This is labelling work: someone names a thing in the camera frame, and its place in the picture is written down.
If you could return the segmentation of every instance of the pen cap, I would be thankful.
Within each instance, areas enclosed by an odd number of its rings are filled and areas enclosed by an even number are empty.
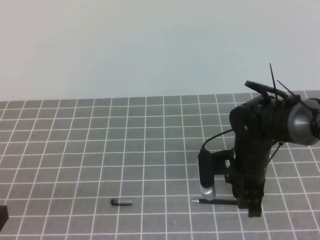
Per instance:
[[[132,205],[133,201],[131,198],[113,198],[111,199],[111,205],[119,206],[119,205]]]

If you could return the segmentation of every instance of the black object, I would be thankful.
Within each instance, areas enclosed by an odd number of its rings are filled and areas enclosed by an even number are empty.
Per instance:
[[[273,88],[247,81],[245,85],[261,95],[234,108],[229,114],[232,129],[205,141],[198,155],[202,196],[209,201],[215,199],[214,176],[224,175],[238,207],[248,209],[249,217],[262,214],[267,165],[280,146],[286,142],[308,146],[320,139],[320,99],[301,100],[286,87],[291,95],[276,89],[271,65],[270,70]],[[208,141],[232,130],[234,148],[214,153],[206,150]]]
[[[133,203],[130,200],[125,199],[111,199],[112,206],[131,206]]]
[[[6,222],[9,219],[8,207],[6,205],[0,205],[0,232]]]
[[[204,198],[192,199],[191,202],[200,203],[200,204],[220,204],[220,205],[237,205],[236,200],[232,199],[213,199],[207,200]]]

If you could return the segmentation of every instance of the pen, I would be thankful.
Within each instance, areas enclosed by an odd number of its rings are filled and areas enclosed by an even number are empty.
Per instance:
[[[112,206],[131,206],[133,203],[130,200],[113,198],[111,199]]]
[[[199,199],[192,199],[191,202],[200,203],[200,204],[237,205],[237,201],[236,200],[230,200],[230,199],[206,200],[204,198],[199,198]]]

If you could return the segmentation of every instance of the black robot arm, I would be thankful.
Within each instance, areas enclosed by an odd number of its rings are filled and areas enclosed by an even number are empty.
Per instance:
[[[267,165],[275,155],[270,157],[272,146],[318,142],[320,100],[301,100],[299,95],[288,96],[275,87],[255,82],[247,81],[245,85],[261,95],[230,112],[234,148],[210,153],[205,144],[202,146],[198,155],[200,191],[205,199],[215,199],[214,176],[224,175],[238,207],[248,209],[249,217],[260,217]]]

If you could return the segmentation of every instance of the silver cylindrical joint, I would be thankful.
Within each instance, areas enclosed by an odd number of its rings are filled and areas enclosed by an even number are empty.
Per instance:
[[[204,199],[211,201],[216,198],[215,184],[213,184],[211,187],[203,187],[201,184],[199,185],[200,185],[200,193]]]

